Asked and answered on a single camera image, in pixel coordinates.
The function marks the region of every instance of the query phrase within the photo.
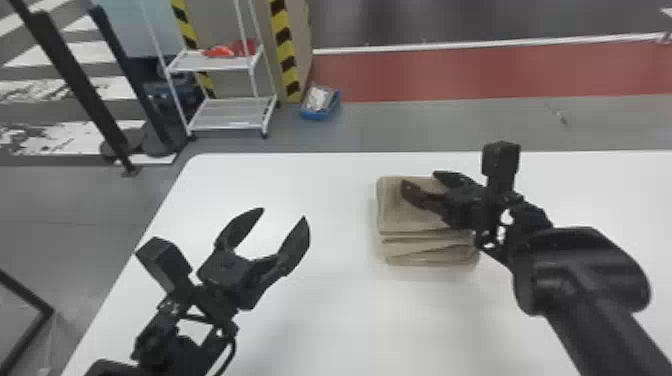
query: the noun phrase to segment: metal shelf rack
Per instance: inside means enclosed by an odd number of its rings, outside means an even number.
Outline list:
[[[243,24],[240,0],[230,1],[233,2],[235,7],[240,39],[246,41],[248,34]],[[261,41],[259,21],[251,1],[252,0],[247,0],[247,6],[250,9],[250,15],[254,24],[254,31],[256,34],[254,37],[256,40]],[[154,49],[159,58],[159,64],[161,64],[165,73],[173,101],[175,102],[175,107],[177,108],[180,120],[182,121],[187,134],[191,135],[193,131],[206,130],[259,129],[261,136],[266,138],[268,136],[268,123],[276,104],[278,103],[278,95],[272,78],[270,61],[264,49],[264,45],[260,43],[254,55],[251,55],[247,43],[243,43],[245,56],[234,58],[209,58],[202,54],[203,50],[189,49],[185,46],[170,64],[167,64],[161,51],[156,32],[147,14],[145,4],[143,1],[140,1],[139,3],[141,4],[140,7],[147,26],[147,31],[149,32],[149,36],[154,44]],[[266,64],[266,71],[268,73],[272,91],[272,95],[270,96],[260,96],[257,88],[255,68],[262,56]],[[195,74],[197,72],[225,71],[247,71],[250,78],[253,97],[213,99],[208,98],[208,95],[204,90],[203,97],[205,99],[203,100],[203,103],[201,103],[192,118],[187,120],[187,116],[185,115],[185,111],[177,96],[177,91],[175,90],[173,75],[180,73]]]

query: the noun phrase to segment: red floor mat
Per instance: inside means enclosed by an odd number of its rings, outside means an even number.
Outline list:
[[[625,42],[315,56],[344,100],[414,101],[672,93],[672,46]]]

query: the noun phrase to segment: black pole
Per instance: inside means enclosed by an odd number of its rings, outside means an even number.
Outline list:
[[[19,283],[17,280],[9,276],[0,269],[0,285],[16,294],[26,303],[39,311],[39,315],[31,322],[28,329],[23,333],[19,341],[9,351],[9,355],[5,357],[0,363],[0,375],[9,374],[10,370],[14,368],[16,363],[21,358],[21,355],[28,349],[31,341],[40,332],[42,327],[49,321],[54,314],[54,309],[39,296]]]
[[[114,117],[91,85],[91,81],[89,81],[81,65],[72,55],[49,14],[44,11],[31,14],[22,0],[9,0],[9,2],[47,54],[56,70],[63,76],[91,121],[96,124],[98,130],[126,169],[126,174],[136,175],[138,169],[128,159],[127,154],[127,151],[135,145],[130,145],[129,140],[119,129]]]
[[[105,38],[107,41],[107,44],[112,50],[112,53],[114,53],[114,56],[117,58],[117,62],[119,63],[121,70],[126,75],[126,78],[128,78],[128,82],[131,84],[131,87],[135,92],[135,96],[138,98],[140,105],[145,110],[147,119],[151,123],[156,136],[166,146],[169,153],[177,151],[177,145],[171,139],[170,134],[168,134],[166,128],[161,125],[161,118],[150,102],[149,97],[147,96],[147,92],[145,92],[145,89],[142,87],[142,80],[140,77],[138,77],[137,71],[130,66],[128,56],[126,55],[124,48],[121,46],[119,38],[117,38],[117,35],[114,33],[114,29],[112,29],[112,24],[110,24],[107,13],[105,13],[103,7],[96,5],[89,9],[89,15],[91,18],[93,18],[93,22],[96,23],[100,33],[103,35],[103,38]]]

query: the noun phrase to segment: towel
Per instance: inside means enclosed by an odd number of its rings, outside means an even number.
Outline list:
[[[479,252],[469,230],[453,230],[441,217],[421,210],[401,197],[403,179],[431,193],[448,188],[433,178],[387,176],[376,182],[378,232],[385,260],[393,265],[472,264]]]

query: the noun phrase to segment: yellow and black striped pole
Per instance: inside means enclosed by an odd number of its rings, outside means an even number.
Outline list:
[[[301,101],[301,83],[296,69],[296,48],[289,27],[289,13],[285,0],[268,0],[271,6],[271,31],[277,43],[278,60],[282,68],[282,86],[287,91],[287,102]]]
[[[189,49],[198,49],[198,39],[196,38],[194,27],[189,21],[187,4],[184,3],[184,0],[171,0],[171,5],[177,19],[177,26],[180,28],[180,34],[182,34],[182,39],[184,39],[184,44]],[[208,98],[216,98],[215,83],[212,81],[210,75],[207,72],[198,72],[197,77]]]

